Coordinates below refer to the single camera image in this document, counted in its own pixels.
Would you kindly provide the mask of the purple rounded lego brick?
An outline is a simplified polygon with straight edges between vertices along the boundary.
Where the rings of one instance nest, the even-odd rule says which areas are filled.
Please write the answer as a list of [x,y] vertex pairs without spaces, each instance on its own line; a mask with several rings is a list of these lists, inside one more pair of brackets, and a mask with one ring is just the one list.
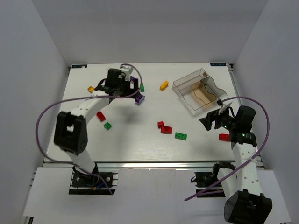
[[144,96],[144,95],[140,95],[140,96],[138,96],[138,97],[135,99],[135,103],[136,103],[137,105],[140,105],[140,104],[143,102],[144,99],[145,99],[145,96]]

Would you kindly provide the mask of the small green lego brick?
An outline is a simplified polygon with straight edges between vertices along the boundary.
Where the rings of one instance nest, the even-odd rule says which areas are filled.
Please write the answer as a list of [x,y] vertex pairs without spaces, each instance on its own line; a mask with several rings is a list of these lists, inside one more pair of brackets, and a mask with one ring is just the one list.
[[106,122],[106,123],[104,124],[104,128],[105,128],[106,130],[109,130],[111,127],[112,127],[112,125],[111,125],[109,122]]

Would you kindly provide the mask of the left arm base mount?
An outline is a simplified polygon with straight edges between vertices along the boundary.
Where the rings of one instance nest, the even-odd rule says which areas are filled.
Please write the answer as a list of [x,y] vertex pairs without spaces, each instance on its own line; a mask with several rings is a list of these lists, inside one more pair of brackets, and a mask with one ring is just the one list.
[[100,178],[73,169],[69,195],[113,195],[118,183],[118,172],[99,172],[98,175],[105,180],[112,194]]

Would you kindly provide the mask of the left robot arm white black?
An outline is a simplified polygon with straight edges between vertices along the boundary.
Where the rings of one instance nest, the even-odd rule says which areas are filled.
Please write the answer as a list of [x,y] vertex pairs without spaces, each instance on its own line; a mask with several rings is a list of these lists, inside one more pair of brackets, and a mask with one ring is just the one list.
[[130,64],[110,68],[107,77],[98,83],[90,97],[71,111],[58,114],[54,144],[66,152],[80,173],[95,175],[98,171],[86,149],[87,125],[91,119],[114,99],[132,98],[137,104],[144,100],[140,93],[141,78],[131,77],[135,70]]

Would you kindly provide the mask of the green lego plate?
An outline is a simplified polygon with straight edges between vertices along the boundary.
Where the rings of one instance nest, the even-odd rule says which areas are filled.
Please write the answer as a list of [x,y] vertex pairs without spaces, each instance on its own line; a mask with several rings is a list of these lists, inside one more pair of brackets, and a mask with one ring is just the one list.
[[176,132],[174,138],[178,140],[187,140],[187,134]]

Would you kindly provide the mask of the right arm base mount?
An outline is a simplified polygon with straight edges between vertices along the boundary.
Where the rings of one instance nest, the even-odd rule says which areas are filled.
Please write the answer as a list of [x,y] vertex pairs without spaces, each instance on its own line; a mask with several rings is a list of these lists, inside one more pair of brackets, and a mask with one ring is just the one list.
[[[191,183],[196,183],[196,192],[198,193],[202,189],[210,186],[214,182],[218,181],[217,174],[220,169],[235,170],[235,166],[230,162],[218,161],[213,165],[212,172],[195,172],[195,176],[191,178]],[[203,195],[197,196],[197,198],[208,197],[225,197],[222,192],[221,184],[215,186],[216,189],[210,189],[204,192]]]

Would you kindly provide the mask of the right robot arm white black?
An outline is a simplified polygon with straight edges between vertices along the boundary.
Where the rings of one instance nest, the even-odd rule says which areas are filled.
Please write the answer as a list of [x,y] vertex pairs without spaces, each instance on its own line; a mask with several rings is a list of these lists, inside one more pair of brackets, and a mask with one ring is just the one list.
[[236,167],[231,163],[217,162],[213,166],[212,180],[221,180],[226,202],[224,218],[233,224],[263,224],[272,210],[272,200],[261,188],[257,165],[252,156],[256,152],[256,137],[252,133],[252,121],[256,111],[240,106],[237,114],[230,116],[230,109],[209,112],[200,122],[206,130],[223,127],[229,131],[229,142]]

